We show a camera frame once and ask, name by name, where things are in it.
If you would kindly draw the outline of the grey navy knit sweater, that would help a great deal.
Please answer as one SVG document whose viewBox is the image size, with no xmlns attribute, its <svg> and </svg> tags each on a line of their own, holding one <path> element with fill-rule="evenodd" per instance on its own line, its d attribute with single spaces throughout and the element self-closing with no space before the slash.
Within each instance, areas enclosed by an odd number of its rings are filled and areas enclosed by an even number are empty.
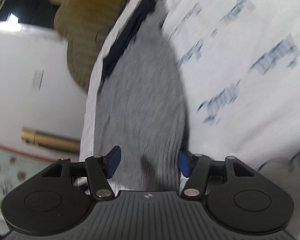
<svg viewBox="0 0 300 240">
<path fill-rule="evenodd" d="M 179 187 L 186 103 L 166 16 L 164 0 L 141 0 L 103 59 L 93 154 L 119 146 L 113 182 L 129 190 Z"/>
</svg>

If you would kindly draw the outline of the golden metal tube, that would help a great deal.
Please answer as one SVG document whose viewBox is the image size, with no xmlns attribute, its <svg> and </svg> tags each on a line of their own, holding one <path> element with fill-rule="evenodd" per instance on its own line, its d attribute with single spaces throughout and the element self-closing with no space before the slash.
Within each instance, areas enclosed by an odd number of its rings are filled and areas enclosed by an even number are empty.
<svg viewBox="0 0 300 240">
<path fill-rule="evenodd" d="M 21 139 L 29 145 L 44 147 L 51 150 L 76 154 L 79 154 L 80 152 L 79 140 L 49 134 L 27 127 L 21 129 Z"/>
</svg>

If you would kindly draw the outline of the white quilt with blue script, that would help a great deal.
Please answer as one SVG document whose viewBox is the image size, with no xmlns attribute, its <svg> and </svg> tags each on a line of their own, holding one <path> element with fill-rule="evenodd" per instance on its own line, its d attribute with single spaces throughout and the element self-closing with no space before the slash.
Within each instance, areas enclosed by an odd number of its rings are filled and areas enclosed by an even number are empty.
<svg viewBox="0 0 300 240">
<path fill-rule="evenodd" d="M 141 0 L 131 0 L 95 62 L 79 158 L 94 155 L 103 59 Z M 162 34 L 186 103 L 181 148 L 234 155 L 300 196 L 300 0 L 164 0 Z"/>
</svg>

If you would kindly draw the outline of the olive green upholstered headboard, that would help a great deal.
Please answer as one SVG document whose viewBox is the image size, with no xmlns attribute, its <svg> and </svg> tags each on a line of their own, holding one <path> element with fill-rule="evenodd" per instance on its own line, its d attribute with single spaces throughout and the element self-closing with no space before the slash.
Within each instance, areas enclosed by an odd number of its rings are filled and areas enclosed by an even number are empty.
<svg viewBox="0 0 300 240">
<path fill-rule="evenodd" d="M 66 38 L 69 72 L 85 92 L 106 37 L 128 0 L 50 0 L 57 7 L 54 29 Z"/>
</svg>

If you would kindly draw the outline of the dark window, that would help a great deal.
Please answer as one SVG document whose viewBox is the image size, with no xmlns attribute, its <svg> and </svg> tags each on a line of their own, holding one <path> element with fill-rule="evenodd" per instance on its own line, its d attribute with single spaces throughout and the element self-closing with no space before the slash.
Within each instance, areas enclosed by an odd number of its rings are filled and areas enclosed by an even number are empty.
<svg viewBox="0 0 300 240">
<path fill-rule="evenodd" d="M 53 29 L 57 8 L 50 0 L 0 0 L 0 23 Z"/>
</svg>

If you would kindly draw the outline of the wall socket pair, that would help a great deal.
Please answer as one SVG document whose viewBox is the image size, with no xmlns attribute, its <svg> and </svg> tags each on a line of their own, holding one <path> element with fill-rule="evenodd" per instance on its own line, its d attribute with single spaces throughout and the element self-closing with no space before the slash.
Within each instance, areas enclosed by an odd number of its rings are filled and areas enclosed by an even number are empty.
<svg viewBox="0 0 300 240">
<path fill-rule="evenodd" d="M 35 70 L 32 78 L 32 88 L 35 90 L 40 90 L 42 85 L 44 71 L 43 70 Z"/>
</svg>

